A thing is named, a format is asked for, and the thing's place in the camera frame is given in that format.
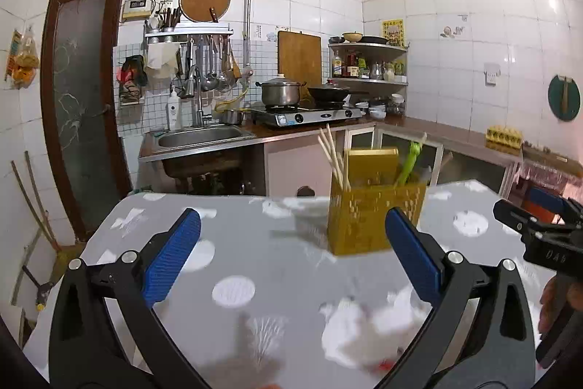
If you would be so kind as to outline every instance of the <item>pot lid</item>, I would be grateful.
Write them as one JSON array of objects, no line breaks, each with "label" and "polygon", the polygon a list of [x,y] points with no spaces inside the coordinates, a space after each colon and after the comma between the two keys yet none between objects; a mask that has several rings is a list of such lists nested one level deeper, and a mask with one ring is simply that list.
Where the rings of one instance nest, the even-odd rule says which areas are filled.
[{"label": "pot lid", "polygon": [[301,86],[301,83],[285,78],[283,73],[279,73],[276,78],[261,83],[262,86]]}]

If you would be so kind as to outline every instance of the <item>stainless steel sink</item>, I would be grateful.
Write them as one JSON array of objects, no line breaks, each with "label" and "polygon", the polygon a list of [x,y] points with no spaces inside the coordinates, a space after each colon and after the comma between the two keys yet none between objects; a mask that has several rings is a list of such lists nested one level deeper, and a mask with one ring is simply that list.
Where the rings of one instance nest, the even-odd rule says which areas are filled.
[{"label": "stainless steel sink", "polygon": [[158,145],[165,148],[184,147],[186,145],[209,144],[239,139],[249,135],[249,133],[235,126],[213,126],[164,134],[158,139]]}]

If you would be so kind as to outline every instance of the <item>chopsticks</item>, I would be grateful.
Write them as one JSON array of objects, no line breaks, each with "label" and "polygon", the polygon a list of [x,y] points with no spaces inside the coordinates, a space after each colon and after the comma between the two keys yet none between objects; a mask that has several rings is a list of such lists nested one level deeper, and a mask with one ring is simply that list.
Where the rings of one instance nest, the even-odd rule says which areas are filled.
[{"label": "chopsticks", "polygon": [[351,183],[348,181],[348,174],[346,175],[346,183],[344,183],[344,161],[342,160],[342,155],[340,152],[336,151],[336,145],[334,144],[334,139],[332,138],[332,131],[330,130],[329,124],[326,124],[326,132],[328,133],[327,135],[324,133],[323,129],[320,129],[318,142],[324,151],[324,155],[328,159],[328,163],[330,163],[332,173],[336,177],[340,188],[350,190]]}]

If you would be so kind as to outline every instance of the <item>gray tablecloth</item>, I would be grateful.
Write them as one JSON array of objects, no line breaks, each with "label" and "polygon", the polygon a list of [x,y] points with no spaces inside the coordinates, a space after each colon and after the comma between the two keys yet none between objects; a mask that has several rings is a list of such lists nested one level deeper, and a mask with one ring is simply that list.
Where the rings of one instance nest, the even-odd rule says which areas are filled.
[{"label": "gray tablecloth", "polygon": [[[474,263],[513,259],[536,326],[540,293],[552,273],[524,263],[519,235],[492,215],[497,200],[475,181],[428,188],[418,228]],[[202,241],[154,309],[214,389],[374,387],[386,373],[379,363],[394,359],[428,312],[394,252],[328,253],[327,198],[135,195],[104,220],[82,258],[91,265],[139,250],[186,207],[202,217]],[[25,348],[46,377],[57,291]],[[130,360],[144,367],[117,305],[109,308]]]}]

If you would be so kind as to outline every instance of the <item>wooden cutting board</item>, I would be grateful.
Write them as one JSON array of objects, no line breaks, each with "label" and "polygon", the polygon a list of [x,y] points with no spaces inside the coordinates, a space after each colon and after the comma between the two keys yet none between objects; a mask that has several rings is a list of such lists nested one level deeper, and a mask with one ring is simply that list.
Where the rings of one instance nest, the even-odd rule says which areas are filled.
[{"label": "wooden cutting board", "polygon": [[308,86],[322,84],[322,39],[314,35],[278,32],[278,73],[306,82],[301,99],[311,98]]}]

